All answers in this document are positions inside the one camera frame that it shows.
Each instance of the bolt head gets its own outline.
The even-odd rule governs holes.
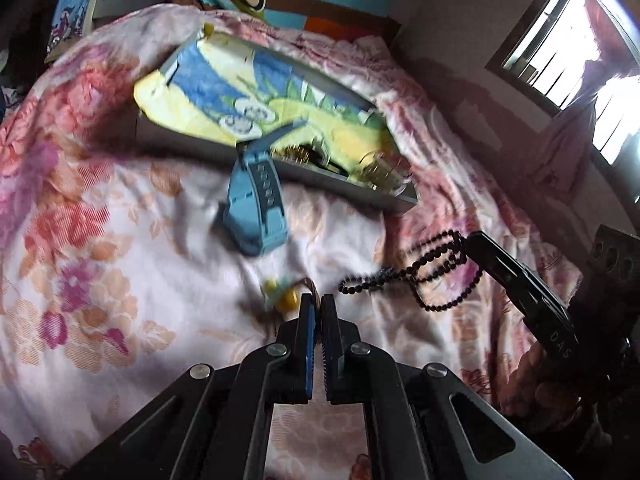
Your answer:
[[[287,347],[282,343],[272,343],[267,346],[267,353],[273,357],[281,357],[287,353]]]
[[[431,377],[442,378],[447,375],[447,367],[441,363],[429,363],[425,370]]]
[[[367,355],[371,352],[371,346],[362,341],[358,341],[351,345],[351,353],[355,355]]]
[[[194,379],[206,379],[211,375],[211,368],[209,365],[195,365],[189,370],[189,375]]]

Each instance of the window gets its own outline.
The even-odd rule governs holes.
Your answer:
[[[536,0],[487,68],[550,115],[575,97],[584,63],[598,59],[585,0]],[[594,147],[613,164],[640,130],[640,76],[612,79],[598,92]]]

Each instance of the floral bedsheet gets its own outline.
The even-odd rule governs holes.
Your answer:
[[[284,184],[291,236],[261,258],[211,229],[228,171],[136,155],[132,86],[207,21],[322,69],[375,102],[411,161],[420,203],[398,218]],[[335,43],[247,15],[155,6],[100,28],[33,86],[0,128],[0,468],[56,478],[189,366],[238,363],[274,339],[260,293],[270,277],[407,263],[445,229],[491,235],[567,299],[578,270],[467,154],[382,42]],[[421,293],[455,298],[472,264]],[[337,297],[338,313],[396,360],[440,361],[496,403],[532,336],[490,279],[461,306],[418,309],[410,292]],[[329,408],[316,374],[308,406],[276,407],[275,479],[364,479],[362,412]]]

